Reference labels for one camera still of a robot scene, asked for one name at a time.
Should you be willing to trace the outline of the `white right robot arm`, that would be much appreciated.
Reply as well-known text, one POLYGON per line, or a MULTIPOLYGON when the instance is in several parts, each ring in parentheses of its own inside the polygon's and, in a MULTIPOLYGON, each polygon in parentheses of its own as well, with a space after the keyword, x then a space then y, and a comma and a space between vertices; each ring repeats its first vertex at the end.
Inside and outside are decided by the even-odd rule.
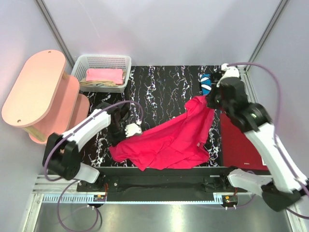
POLYGON ((253 144, 271 174, 262 177, 232 166, 223 175, 224 184, 262 197, 276 212, 298 202, 308 192, 309 180, 276 135, 267 110, 259 103, 248 101, 243 81, 238 77, 223 77, 206 98, 209 108, 221 109, 253 144))

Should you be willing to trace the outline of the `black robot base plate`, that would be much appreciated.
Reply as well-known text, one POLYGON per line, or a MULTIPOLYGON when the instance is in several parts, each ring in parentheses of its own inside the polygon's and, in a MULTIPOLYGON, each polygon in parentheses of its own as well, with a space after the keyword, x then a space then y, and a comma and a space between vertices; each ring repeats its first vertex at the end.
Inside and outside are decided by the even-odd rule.
POLYGON ((223 181, 225 167, 195 167, 192 169, 136 167, 102 167, 101 184, 107 187, 92 188, 78 184, 78 192, 101 193, 107 190, 107 202, 121 203, 197 203, 215 201, 213 194, 234 194, 235 189, 223 181))

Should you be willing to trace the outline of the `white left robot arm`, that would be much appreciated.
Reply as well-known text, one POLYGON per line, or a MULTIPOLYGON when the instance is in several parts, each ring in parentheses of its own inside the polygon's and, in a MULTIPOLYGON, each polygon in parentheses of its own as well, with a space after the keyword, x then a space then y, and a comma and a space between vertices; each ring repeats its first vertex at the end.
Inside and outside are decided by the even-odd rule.
POLYGON ((111 145, 129 138, 126 117, 132 101, 102 103, 86 119, 62 134, 49 135, 42 161, 44 177, 51 182, 60 179, 98 182, 100 171, 84 164, 81 150, 97 133, 107 129, 111 145))

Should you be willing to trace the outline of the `red t shirt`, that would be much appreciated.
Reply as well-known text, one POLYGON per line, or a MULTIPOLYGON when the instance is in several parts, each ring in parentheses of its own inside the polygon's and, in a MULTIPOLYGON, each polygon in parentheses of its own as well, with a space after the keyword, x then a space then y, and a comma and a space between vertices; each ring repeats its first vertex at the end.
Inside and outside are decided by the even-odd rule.
POLYGON ((212 126, 214 110, 205 96, 193 97, 185 113, 148 129, 109 148, 116 162, 130 160, 141 171, 152 169, 191 169, 209 160, 204 149, 212 126))

